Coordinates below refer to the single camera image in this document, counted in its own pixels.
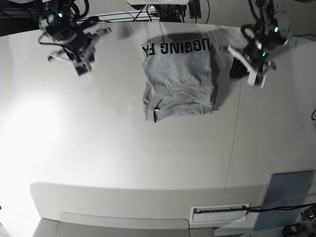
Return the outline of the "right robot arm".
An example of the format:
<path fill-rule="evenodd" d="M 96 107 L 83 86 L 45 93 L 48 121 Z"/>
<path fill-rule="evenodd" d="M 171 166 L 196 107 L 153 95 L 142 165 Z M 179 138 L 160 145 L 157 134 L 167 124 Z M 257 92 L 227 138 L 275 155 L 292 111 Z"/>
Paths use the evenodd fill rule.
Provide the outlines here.
<path fill-rule="evenodd" d="M 90 16 L 89 1 L 85 0 L 85 11 L 81 13 L 74 0 L 43 0 L 39 16 L 42 35 L 41 45 L 60 47 L 48 56 L 48 60 L 58 59 L 73 65 L 75 69 L 88 71 L 95 61 L 95 45 L 104 35 L 112 32 L 110 28 L 85 32 L 102 21 L 98 16 Z"/>

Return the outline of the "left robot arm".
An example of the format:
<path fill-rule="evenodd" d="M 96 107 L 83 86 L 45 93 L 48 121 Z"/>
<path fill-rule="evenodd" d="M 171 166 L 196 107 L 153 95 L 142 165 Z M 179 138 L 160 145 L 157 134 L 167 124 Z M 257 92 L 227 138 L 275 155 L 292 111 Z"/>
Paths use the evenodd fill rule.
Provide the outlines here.
<path fill-rule="evenodd" d="M 240 27 L 246 45 L 243 48 L 223 46 L 222 50 L 234 57 L 231 79 L 240 79 L 254 73 L 254 84 L 259 85 L 269 69 L 277 68 L 271 56 L 286 46 L 292 33 L 285 1 L 249 0 L 248 5 L 255 23 Z"/>

